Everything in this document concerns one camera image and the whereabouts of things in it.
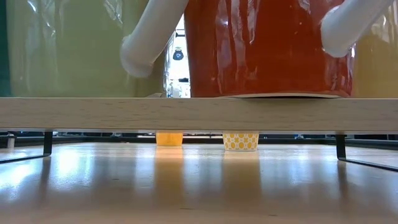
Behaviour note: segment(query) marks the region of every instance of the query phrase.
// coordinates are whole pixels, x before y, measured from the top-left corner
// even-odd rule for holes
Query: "black metal frame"
[[[28,159],[44,158],[44,157],[50,156],[51,153],[52,153],[52,131],[44,133],[44,145],[43,145],[43,154],[42,155],[27,156],[27,157],[16,158],[16,159],[4,159],[4,160],[0,160],[0,164],[5,164],[5,163],[9,163],[9,162],[25,161]]]
[[[346,156],[346,139],[344,134],[336,135],[336,151],[337,151],[337,158],[339,161],[350,162],[353,164],[359,164],[369,167],[375,167],[384,170],[390,170],[398,172],[398,168],[392,166],[386,166],[382,164],[375,164],[373,162],[365,162],[365,161],[357,161],[354,159],[347,159]]]

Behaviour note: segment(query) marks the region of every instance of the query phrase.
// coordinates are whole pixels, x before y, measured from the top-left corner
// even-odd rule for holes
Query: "reflective floor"
[[[398,166],[397,153],[348,154]],[[0,223],[398,223],[398,174],[335,154],[333,146],[60,145],[46,159],[0,165]]]

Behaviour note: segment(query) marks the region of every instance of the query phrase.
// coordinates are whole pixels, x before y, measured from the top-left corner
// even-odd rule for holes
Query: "wooden plank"
[[[0,129],[396,133],[398,100],[0,98]]]

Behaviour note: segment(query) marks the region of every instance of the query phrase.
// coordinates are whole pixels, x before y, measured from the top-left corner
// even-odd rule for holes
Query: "wooden shelf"
[[[396,133],[398,100],[0,98],[0,129]]]

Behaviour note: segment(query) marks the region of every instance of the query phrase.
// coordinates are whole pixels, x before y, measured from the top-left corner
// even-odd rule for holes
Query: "yellow patterned cup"
[[[182,146],[182,133],[156,133],[158,146]]]
[[[223,134],[224,147],[227,151],[256,151],[259,142],[258,133],[227,133]]]

